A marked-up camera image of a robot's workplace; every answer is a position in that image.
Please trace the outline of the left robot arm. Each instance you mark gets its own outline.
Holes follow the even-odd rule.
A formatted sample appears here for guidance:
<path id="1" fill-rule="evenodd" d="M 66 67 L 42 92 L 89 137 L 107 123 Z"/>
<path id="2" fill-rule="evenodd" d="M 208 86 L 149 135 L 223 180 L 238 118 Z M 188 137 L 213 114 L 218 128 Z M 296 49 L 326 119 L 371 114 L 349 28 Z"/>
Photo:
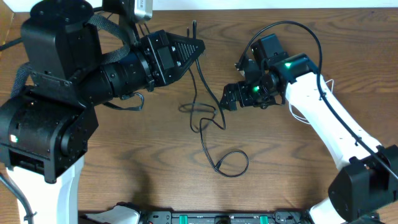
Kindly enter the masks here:
<path id="1" fill-rule="evenodd" d="M 21 26 L 29 60 L 1 106 L 1 181 L 22 223 L 77 223 L 95 107 L 180 80 L 205 51 L 193 37 L 139 35 L 151 18 L 151 1 L 40 1 L 30 10 Z"/>

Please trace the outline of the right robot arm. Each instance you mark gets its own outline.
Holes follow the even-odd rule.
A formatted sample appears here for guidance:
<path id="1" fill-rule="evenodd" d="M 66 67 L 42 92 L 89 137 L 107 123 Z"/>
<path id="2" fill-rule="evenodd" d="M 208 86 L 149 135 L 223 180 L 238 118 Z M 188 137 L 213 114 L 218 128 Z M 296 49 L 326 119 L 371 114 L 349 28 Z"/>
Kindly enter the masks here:
<path id="1" fill-rule="evenodd" d="M 318 67 L 305 54 L 289 56 L 276 35 L 251 44 L 241 82 L 224 87 L 220 106 L 229 111 L 276 105 L 296 107 L 329 150 L 339 173 L 328 197 L 308 211 L 311 223 L 351 223 L 397 201 L 397 146 L 384 147 L 343 108 Z"/>

